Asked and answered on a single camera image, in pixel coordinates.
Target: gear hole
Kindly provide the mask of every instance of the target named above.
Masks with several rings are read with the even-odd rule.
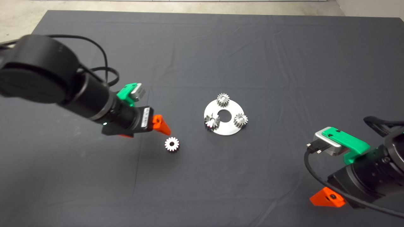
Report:
[[[221,122],[229,122],[231,120],[231,114],[226,109],[219,111],[219,113],[217,113],[217,115],[219,115]]]

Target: circular metal disc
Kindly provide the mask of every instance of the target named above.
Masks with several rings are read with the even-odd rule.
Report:
[[[220,122],[219,127],[215,130],[213,130],[214,133],[223,135],[223,136],[229,136],[233,135],[234,133],[237,133],[238,131],[241,130],[241,128],[238,128],[234,125],[233,119],[236,116],[236,114],[244,114],[243,109],[239,104],[237,104],[235,101],[230,100],[229,104],[225,107],[221,107],[217,104],[216,99],[210,102],[205,109],[204,112],[204,118],[208,114],[218,114],[219,111],[221,110],[227,110],[231,114],[231,119],[229,122]]]

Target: gear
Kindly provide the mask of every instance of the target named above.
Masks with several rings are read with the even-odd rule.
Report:
[[[225,107],[225,106],[227,106],[228,104],[229,104],[229,101],[230,101],[230,97],[227,95],[227,94],[225,94],[225,93],[220,93],[218,96],[217,96],[217,104],[219,105],[219,106],[221,106],[221,107]]]
[[[175,137],[169,137],[166,139],[164,146],[169,152],[174,153],[177,152],[177,149],[179,148],[179,141]]]
[[[235,116],[233,122],[236,127],[242,128],[247,124],[248,118],[244,113],[239,113]]]
[[[220,117],[217,114],[208,114],[205,117],[205,126],[210,130],[215,130],[219,127]]]

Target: wall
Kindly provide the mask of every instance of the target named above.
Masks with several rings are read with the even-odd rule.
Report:
[[[347,16],[401,17],[404,20],[404,0],[337,0]]]

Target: screw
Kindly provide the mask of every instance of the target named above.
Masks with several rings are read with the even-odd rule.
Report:
[[[384,157],[384,158],[382,159],[382,161],[383,161],[385,164],[389,163],[390,160],[391,160],[391,159],[390,159],[389,157]]]

